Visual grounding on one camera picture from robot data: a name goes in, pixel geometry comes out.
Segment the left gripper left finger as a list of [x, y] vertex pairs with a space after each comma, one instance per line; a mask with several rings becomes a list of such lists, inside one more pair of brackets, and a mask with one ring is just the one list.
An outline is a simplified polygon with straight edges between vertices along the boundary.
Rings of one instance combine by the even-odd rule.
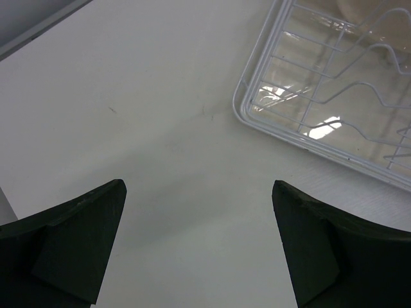
[[112, 180], [1, 226], [1, 307], [96, 304], [125, 206]]

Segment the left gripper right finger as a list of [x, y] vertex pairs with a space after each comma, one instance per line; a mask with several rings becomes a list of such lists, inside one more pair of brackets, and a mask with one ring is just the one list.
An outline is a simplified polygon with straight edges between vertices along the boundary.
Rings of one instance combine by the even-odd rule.
[[272, 203], [298, 307], [410, 307], [410, 232], [359, 218], [282, 180]]

